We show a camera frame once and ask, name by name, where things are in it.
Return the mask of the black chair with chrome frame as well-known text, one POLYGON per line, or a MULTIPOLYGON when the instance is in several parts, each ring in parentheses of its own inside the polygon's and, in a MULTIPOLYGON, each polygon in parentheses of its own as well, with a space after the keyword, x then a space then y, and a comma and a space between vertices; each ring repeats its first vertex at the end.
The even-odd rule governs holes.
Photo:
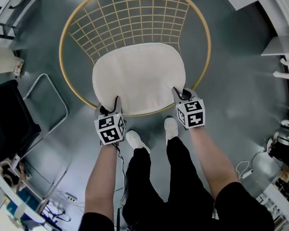
POLYGON ((50 135, 69 115, 69 109, 62 95, 53 83, 50 76, 42 73, 35 80, 26 96, 22 97, 18 90, 18 82, 13 79, 0 84, 0 163, 13 157, 12 166, 31 152, 41 141, 50 135), (41 128, 36 124, 25 104, 28 98, 43 78, 47 78, 51 87, 63 104, 66 114, 55 124, 43 137, 37 140, 41 133, 41 128))

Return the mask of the gold wire chair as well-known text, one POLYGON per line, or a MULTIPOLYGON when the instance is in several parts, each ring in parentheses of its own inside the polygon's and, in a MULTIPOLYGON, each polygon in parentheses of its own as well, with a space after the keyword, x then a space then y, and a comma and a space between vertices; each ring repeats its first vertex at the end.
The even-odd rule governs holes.
POLYGON ((59 62, 69 88, 76 92, 64 66, 64 42, 72 38, 93 64, 103 53, 128 43, 160 42, 180 49, 180 38, 189 10, 200 19, 207 39, 211 37, 200 9, 191 0, 84 0, 72 12, 60 38, 59 62))

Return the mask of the person's black shirt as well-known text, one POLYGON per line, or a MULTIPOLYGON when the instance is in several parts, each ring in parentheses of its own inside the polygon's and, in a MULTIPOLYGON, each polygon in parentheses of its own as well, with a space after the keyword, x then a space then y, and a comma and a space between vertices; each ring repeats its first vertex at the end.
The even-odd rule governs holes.
POLYGON ((244 187, 233 182, 214 199, 201 187, 163 202, 134 199, 122 210, 131 231, 274 231, 272 215, 244 187))

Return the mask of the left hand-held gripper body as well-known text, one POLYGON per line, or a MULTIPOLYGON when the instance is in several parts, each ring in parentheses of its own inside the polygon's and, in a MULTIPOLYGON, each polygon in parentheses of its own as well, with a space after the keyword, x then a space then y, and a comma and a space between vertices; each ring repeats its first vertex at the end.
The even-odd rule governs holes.
POLYGON ((117 143, 123 140, 126 126, 122 113, 108 116, 97 113, 95 115, 94 125, 101 145, 117 143))

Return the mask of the person's white left shoe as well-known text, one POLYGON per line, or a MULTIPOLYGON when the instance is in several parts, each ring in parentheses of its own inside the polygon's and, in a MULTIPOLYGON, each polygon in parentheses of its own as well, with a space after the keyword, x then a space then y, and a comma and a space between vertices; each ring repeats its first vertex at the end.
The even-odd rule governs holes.
POLYGON ((149 147, 141 140, 139 134, 133 130, 130 130, 125 135, 128 144, 132 149, 141 149, 145 148, 146 151, 150 154, 149 147))

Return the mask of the person's right forearm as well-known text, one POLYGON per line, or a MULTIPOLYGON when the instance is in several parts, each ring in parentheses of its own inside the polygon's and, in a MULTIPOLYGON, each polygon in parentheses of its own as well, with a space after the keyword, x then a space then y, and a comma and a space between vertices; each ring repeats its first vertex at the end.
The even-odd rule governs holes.
POLYGON ((211 193, 214 198, 217 198, 225 186, 238 182, 235 169, 203 127, 191 128, 189 132, 211 193))

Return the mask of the person's left forearm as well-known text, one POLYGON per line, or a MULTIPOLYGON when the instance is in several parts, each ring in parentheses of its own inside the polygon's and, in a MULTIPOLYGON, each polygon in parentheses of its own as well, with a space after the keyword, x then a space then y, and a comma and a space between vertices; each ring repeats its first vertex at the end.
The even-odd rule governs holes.
POLYGON ((114 219, 117 157, 114 145, 101 147, 85 190, 85 213, 98 213, 114 219))

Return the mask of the person's left leg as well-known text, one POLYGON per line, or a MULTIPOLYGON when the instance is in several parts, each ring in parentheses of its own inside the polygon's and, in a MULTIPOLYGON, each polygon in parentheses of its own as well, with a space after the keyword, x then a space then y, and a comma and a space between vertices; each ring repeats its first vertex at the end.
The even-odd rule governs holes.
POLYGON ((164 201, 150 181, 151 159, 144 147, 134 149, 126 172, 126 203, 122 215, 132 231, 156 228, 164 201))

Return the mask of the person's white shoe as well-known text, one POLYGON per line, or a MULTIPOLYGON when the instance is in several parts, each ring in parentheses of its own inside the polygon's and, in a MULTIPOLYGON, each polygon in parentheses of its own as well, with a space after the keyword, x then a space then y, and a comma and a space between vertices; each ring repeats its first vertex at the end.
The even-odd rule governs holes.
POLYGON ((139 134, 133 130, 130 130, 125 135, 128 144, 132 149, 141 149, 145 148, 146 151, 150 154, 149 147, 141 140, 139 134))
POLYGON ((164 129, 166 135, 166 142, 178 136, 178 124, 173 117, 168 117, 164 121, 164 129))

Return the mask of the person's leg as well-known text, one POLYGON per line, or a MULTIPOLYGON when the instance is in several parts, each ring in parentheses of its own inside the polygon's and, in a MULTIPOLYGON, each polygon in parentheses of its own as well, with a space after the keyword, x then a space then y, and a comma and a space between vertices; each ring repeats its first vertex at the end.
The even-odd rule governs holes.
POLYGON ((174 205, 203 204, 213 206, 211 194, 203 187, 189 150, 179 137, 167 141, 167 156, 171 166, 170 195, 174 205))
POLYGON ((126 172, 126 203, 122 215, 132 231, 156 228, 164 201, 150 181, 151 159, 144 147, 134 149, 126 172))

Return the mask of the white cushion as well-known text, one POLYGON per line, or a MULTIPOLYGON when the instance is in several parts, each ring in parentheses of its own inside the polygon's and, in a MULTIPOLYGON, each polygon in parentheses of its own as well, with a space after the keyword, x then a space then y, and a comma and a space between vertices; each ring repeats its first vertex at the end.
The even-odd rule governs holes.
POLYGON ((92 84, 99 103, 114 108, 120 97, 124 115, 144 115, 174 103, 172 88, 182 91, 185 67, 178 51, 164 43, 122 47, 102 56, 93 67, 92 84))

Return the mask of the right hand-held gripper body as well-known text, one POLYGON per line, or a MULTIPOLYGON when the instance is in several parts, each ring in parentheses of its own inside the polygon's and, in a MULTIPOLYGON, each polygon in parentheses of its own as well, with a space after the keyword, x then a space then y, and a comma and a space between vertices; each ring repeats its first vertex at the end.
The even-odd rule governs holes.
POLYGON ((196 128, 205 125, 205 106, 202 99, 176 105, 177 116, 186 128, 196 128))

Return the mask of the person's white right shoe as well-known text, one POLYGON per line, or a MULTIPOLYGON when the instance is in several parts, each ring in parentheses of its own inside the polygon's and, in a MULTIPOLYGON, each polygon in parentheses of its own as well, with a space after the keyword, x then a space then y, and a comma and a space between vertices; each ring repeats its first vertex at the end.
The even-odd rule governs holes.
POLYGON ((173 117, 168 117, 164 121, 164 129, 166 135, 166 142, 178 136, 178 124, 173 117))

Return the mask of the person's right leg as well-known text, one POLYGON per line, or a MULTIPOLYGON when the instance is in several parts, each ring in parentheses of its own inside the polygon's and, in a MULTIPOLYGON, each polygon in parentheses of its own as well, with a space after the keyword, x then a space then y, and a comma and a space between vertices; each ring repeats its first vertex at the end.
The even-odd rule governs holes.
POLYGON ((203 187, 189 150, 179 137, 167 141, 167 156, 171 166, 170 195, 174 205, 203 204, 213 206, 211 194, 203 187))

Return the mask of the cream rounded container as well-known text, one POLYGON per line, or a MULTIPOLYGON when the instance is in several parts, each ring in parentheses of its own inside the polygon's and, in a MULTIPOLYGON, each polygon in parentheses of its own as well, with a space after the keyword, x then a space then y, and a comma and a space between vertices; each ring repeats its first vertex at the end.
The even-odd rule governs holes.
POLYGON ((0 74, 13 73, 15 77, 18 77, 20 76, 24 62, 11 49, 0 47, 0 74))

